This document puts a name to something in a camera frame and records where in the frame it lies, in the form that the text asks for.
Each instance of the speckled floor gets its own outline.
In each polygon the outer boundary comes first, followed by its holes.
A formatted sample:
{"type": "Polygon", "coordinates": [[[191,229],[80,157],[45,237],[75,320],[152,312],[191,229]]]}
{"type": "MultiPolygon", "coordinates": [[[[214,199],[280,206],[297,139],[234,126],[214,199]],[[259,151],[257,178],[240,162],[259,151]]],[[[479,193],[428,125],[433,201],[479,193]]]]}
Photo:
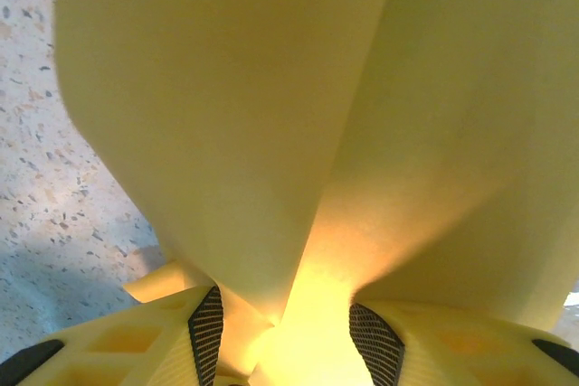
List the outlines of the speckled floor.
{"type": "MultiPolygon", "coordinates": [[[[121,284],[163,262],[150,226],[67,119],[51,7],[0,0],[0,361],[131,306],[121,284]]],[[[555,331],[579,348],[579,297],[569,303],[555,331]]]]}

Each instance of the yellow fabric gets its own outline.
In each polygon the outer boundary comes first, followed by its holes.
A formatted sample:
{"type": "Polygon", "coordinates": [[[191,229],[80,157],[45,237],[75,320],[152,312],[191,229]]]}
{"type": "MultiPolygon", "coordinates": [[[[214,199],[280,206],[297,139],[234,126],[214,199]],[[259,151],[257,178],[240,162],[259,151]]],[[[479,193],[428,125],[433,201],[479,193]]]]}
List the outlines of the yellow fabric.
{"type": "Polygon", "coordinates": [[[579,269],[578,18],[579,0],[59,0],[56,57],[170,259],[278,325],[252,385],[338,384],[364,369],[360,288],[555,320],[579,269]]]}

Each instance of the black strip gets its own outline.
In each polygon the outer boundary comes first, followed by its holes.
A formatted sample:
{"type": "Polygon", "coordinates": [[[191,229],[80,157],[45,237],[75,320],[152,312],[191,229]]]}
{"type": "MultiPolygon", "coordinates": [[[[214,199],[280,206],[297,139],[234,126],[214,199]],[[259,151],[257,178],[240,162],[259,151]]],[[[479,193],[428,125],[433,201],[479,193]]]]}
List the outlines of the black strip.
{"type": "Polygon", "coordinates": [[[187,323],[199,386],[211,386],[223,333],[223,305],[218,287],[211,288],[187,323]]]}
{"type": "Polygon", "coordinates": [[[16,386],[64,347],[57,339],[24,348],[0,364],[0,385],[16,386]]]}
{"type": "Polygon", "coordinates": [[[400,380],[404,343],[374,311],[358,303],[350,307],[350,336],[375,386],[396,386],[400,380]]]}
{"type": "Polygon", "coordinates": [[[579,353],[573,348],[544,339],[534,339],[533,344],[555,362],[575,374],[575,377],[579,378],[579,353]]]}

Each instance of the black rubber pad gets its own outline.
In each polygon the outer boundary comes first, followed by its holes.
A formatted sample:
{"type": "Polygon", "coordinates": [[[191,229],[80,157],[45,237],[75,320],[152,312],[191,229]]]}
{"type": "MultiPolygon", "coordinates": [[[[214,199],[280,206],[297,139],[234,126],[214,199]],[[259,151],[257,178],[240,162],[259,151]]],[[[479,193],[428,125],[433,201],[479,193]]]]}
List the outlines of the black rubber pad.
{"type": "Polygon", "coordinates": [[[16,386],[59,352],[64,343],[52,339],[24,348],[0,364],[0,385],[16,386]]]}
{"type": "Polygon", "coordinates": [[[573,348],[544,339],[534,339],[533,344],[551,359],[575,374],[575,377],[579,378],[579,353],[573,348]]]}
{"type": "Polygon", "coordinates": [[[223,306],[218,287],[207,293],[188,324],[199,386],[211,386],[223,333],[223,306]]]}
{"type": "Polygon", "coordinates": [[[350,307],[350,336],[374,385],[397,385],[404,344],[392,327],[374,311],[356,303],[350,307]]]}

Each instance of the terrazzo floor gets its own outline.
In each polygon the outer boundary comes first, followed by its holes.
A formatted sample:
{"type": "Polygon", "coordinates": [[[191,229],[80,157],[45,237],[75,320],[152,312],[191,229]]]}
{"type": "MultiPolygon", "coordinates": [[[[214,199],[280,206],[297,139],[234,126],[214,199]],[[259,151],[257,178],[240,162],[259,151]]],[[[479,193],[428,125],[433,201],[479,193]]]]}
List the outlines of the terrazzo floor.
{"type": "MultiPolygon", "coordinates": [[[[0,361],[131,306],[121,284],[163,263],[147,221],[65,114],[51,9],[0,0],[0,361]]],[[[579,348],[579,297],[568,304],[555,332],[579,348]]]]}

